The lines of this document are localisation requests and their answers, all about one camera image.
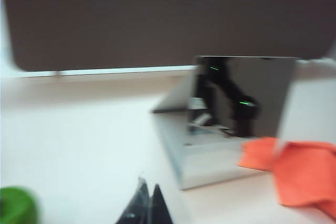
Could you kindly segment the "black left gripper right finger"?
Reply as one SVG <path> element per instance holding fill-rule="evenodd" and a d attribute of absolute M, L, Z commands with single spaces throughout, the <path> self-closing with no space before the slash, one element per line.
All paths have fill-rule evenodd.
<path fill-rule="evenodd" d="M 158 184 L 155 185 L 152 197 L 149 201 L 149 223 L 173 224 L 170 212 Z"/>

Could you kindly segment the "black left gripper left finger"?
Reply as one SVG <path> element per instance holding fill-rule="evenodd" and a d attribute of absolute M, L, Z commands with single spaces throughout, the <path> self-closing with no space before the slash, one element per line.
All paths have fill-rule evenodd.
<path fill-rule="evenodd" d="M 143 177 L 139 177 L 135 193 L 119 219 L 116 221 L 116 224 L 146 223 L 149 200 L 150 197 L 147 182 Z"/>

